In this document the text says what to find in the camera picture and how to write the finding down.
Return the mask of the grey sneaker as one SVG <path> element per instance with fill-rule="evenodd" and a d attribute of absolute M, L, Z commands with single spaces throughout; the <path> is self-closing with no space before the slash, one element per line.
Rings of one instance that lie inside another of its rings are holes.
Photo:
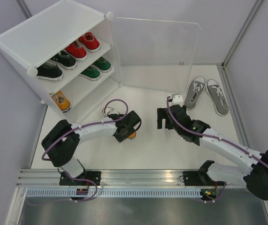
<path fill-rule="evenodd" d="M 185 106 L 188 110 L 195 108 L 197 100 L 201 93 L 205 89 L 205 78 L 198 76 L 194 78 L 188 88 L 188 92 L 185 99 Z"/>
<path fill-rule="evenodd" d="M 229 106 L 218 82 L 214 79 L 209 79 L 206 84 L 206 92 L 213 102 L 215 112 L 220 116 L 226 116 L 229 112 Z"/>

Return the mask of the green sneaker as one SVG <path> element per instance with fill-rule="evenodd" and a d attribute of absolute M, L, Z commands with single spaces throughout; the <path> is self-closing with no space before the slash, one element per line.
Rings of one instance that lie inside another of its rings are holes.
<path fill-rule="evenodd" d="M 95 66 L 88 66 L 79 75 L 92 81 L 100 79 L 100 72 Z"/>
<path fill-rule="evenodd" d="M 97 67 L 100 71 L 102 71 L 103 73 L 110 72 L 112 69 L 111 63 L 104 57 L 100 57 L 99 59 L 97 59 L 93 63 L 93 65 Z"/>

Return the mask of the orange sneaker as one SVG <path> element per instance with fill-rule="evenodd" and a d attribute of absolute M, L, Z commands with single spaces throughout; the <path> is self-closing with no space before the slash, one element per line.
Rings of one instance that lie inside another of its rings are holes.
<path fill-rule="evenodd" d="M 52 99 L 63 113 L 67 113 L 71 109 L 70 101 L 60 90 L 52 95 Z"/>
<path fill-rule="evenodd" d="M 136 132 L 132 133 L 132 134 L 128 137 L 128 139 L 132 140 L 132 139 L 134 139 L 135 137 L 136 137 Z"/>

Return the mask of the red sneaker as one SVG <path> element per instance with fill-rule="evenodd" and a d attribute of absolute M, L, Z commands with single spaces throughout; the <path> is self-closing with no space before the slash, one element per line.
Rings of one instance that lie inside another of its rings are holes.
<path fill-rule="evenodd" d="M 80 36 L 78 40 L 84 44 L 91 53 L 97 53 L 101 50 L 99 41 L 91 32 L 86 32 L 84 35 Z"/>
<path fill-rule="evenodd" d="M 65 48 L 66 52 L 69 53 L 76 61 L 85 61 L 87 59 L 86 50 L 77 42 L 72 42 Z"/>

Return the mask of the black sneaker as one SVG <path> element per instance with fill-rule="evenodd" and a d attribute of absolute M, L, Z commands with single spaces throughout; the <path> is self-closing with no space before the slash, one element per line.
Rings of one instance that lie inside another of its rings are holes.
<path fill-rule="evenodd" d="M 51 57 L 50 61 L 59 64 L 66 70 L 73 70 L 77 66 L 77 61 L 64 50 Z"/>
<path fill-rule="evenodd" d="M 42 80 L 47 80 L 51 82 L 59 82 L 63 79 L 63 72 L 62 70 L 57 66 L 45 66 L 41 65 L 37 68 L 37 78 Z"/>

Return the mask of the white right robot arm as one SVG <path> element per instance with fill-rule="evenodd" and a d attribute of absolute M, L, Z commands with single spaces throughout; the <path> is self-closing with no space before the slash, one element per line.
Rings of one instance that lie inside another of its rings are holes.
<path fill-rule="evenodd" d="M 186 107 L 172 105 L 157 108 L 157 128 L 173 129 L 186 142 L 212 150 L 228 159 L 234 166 L 206 161 L 198 170 L 198 180 L 203 185 L 225 182 L 246 187 L 255 197 L 268 200 L 268 150 L 252 150 L 223 137 L 201 120 L 192 120 Z"/>

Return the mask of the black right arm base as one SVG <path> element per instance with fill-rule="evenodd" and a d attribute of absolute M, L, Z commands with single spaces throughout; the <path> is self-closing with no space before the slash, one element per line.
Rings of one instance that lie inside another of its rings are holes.
<path fill-rule="evenodd" d="M 214 181 L 212 180 L 206 172 L 199 171 L 183 171 L 184 184 L 187 187 L 190 186 L 223 186 L 223 181 Z"/>

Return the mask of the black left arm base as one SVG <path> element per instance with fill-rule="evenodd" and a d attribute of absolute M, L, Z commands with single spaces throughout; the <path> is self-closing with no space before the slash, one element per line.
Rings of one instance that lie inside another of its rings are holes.
<path fill-rule="evenodd" d="M 100 185 L 101 171 L 85 171 L 77 178 L 70 178 L 66 172 L 61 172 L 60 186 L 93 186 L 94 182 L 97 186 Z"/>

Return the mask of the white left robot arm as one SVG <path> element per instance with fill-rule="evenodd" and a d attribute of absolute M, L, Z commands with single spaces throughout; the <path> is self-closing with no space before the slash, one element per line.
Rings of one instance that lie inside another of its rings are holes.
<path fill-rule="evenodd" d="M 89 124 L 70 124 L 60 120 L 42 140 L 45 150 L 44 161 L 51 161 L 54 167 L 60 167 L 70 175 L 77 186 L 86 181 L 86 173 L 81 163 L 74 157 L 77 146 L 83 142 L 101 137 L 113 136 L 119 143 L 136 132 L 141 118 L 135 111 L 126 115 L 110 114 L 104 119 Z"/>

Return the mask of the clear acrylic cabinet door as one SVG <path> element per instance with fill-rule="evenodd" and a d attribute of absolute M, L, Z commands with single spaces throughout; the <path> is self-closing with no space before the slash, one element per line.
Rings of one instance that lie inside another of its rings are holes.
<path fill-rule="evenodd" d="M 117 17 L 112 30 L 124 85 L 186 91 L 201 34 L 197 23 Z"/>

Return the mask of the white plastic shoe cabinet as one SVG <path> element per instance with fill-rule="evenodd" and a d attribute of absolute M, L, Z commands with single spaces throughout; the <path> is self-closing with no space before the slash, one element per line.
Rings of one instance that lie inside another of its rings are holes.
<path fill-rule="evenodd" d="M 73 70 L 63 69 L 59 82 L 37 78 L 38 67 L 86 32 L 93 33 L 99 41 L 100 51 L 88 52 L 87 59 L 79 61 Z M 83 121 L 119 87 L 109 15 L 73 0 L 61 0 L 0 34 L 0 52 L 43 104 L 72 123 Z M 101 72 L 97 81 L 79 75 L 100 57 L 111 63 L 110 72 Z M 66 113 L 52 99 L 59 90 L 71 103 Z"/>

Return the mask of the aluminium mounting rail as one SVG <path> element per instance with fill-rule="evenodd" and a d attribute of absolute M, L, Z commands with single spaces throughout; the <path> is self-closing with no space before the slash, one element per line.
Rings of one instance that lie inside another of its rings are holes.
<path fill-rule="evenodd" d="M 99 170 L 102 172 L 101 188 L 176 188 L 186 187 L 183 171 L 196 170 Z M 60 175 L 56 169 L 23 169 L 20 172 L 17 187 L 19 188 L 57 188 L 60 186 Z"/>

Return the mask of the aluminium corner frame post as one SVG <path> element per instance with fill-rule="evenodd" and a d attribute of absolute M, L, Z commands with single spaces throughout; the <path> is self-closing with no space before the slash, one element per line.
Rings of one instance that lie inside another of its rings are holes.
<path fill-rule="evenodd" d="M 241 95 L 239 94 L 240 89 L 238 87 L 241 84 L 238 81 L 241 77 L 239 74 L 247 70 L 247 65 L 245 63 L 243 65 L 237 64 L 237 52 L 240 50 L 244 37 L 264 3 L 265 1 L 263 0 L 256 0 L 254 2 L 224 60 L 217 64 L 239 143 L 247 147 L 252 146 L 252 141 L 247 131 L 246 120 L 241 111 L 241 103 L 239 102 Z"/>

